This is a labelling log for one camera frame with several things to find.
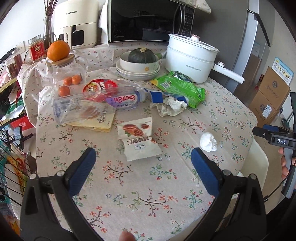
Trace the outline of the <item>person's right hand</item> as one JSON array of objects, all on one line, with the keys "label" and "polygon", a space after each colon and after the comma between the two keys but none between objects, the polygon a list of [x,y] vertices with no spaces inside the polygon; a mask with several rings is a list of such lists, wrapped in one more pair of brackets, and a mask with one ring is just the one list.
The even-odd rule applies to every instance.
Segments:
[{"label": "person's right hand", "polygon": [[287,167],[287,161],[285,158],[285,154],[284,154],[284,148],[280,147],[279,151],[278,151],[282,156],[281,156],[281,178],[282,180],[284,180],[287,175],[289,174],[289,168]]}]

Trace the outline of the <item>person's left hand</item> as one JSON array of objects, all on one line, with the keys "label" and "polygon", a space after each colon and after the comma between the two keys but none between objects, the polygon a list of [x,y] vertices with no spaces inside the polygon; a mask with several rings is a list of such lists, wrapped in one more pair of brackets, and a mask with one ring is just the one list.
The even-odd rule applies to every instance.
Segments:
[{"label": "person's left hand", "polygon": [[131,232],[124,230],[121,232],[118,241],[135,241],[135,236]]}]

